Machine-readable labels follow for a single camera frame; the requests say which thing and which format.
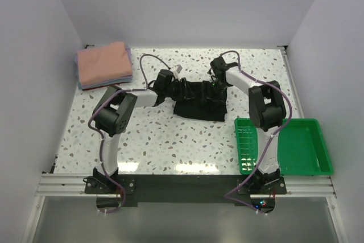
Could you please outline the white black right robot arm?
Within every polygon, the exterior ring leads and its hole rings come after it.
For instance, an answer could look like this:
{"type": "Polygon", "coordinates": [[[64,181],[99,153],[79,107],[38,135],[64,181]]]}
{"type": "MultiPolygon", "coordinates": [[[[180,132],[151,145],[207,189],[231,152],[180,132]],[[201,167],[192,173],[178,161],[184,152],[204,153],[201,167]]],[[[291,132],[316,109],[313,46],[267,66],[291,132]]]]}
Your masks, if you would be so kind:
{"type": "Polygon", "coordinates": [[[226,63],[222,56],[213,59],[208,90],[218,95],[228,87],[236,87],[248,96],[249,119],[257,130],[258,156],[254,169],[241,184],[247,184],[250,190],[267,193],[280,179],[278,137],[285,125],[284,99],[287,97],[277,81],[258,80],[240,68],[239,63],[226,63]]]}

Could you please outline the black t shirt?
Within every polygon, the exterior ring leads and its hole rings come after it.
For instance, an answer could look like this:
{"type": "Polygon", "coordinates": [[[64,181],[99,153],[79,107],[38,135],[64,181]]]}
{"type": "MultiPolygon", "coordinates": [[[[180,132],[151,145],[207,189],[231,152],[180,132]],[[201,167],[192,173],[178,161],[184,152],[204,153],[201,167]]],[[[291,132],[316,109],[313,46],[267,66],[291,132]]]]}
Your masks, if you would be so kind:
{"type": "Polygon", "coordinates": [[[211,81],[195,81],[190,82],[191,90],[195,93],[196,97],[192,100],[175,101],[173,113],[177,116],[200,120],[200,121],[212,121],[212,122],[224,122],[225,115],[227,114],[226,100],[227,89],[224,88],[225,101],[213,102],[201,101],[201,86],[202,82],[211,81]]]}

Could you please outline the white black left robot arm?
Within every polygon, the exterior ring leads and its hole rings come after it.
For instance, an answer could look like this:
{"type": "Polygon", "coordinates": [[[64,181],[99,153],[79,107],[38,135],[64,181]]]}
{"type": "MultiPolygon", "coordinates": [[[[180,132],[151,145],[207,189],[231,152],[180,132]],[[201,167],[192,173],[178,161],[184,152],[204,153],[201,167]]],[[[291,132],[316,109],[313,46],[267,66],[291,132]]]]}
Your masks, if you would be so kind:
{"type": "Polygon", "coordinates": [[[144,89],[109,86],[88,122],[89,128],[101,136],[99,164],[93,170],[88,187],[105,193],[123,192],[117,179],[117,152],[120,135],[128,126],[135,108],[158,106],[166,98],[192,100],[200,90],[200,83],[178,79],[167,69],[160,70],[156,80],[147,83],[144,89]]]}

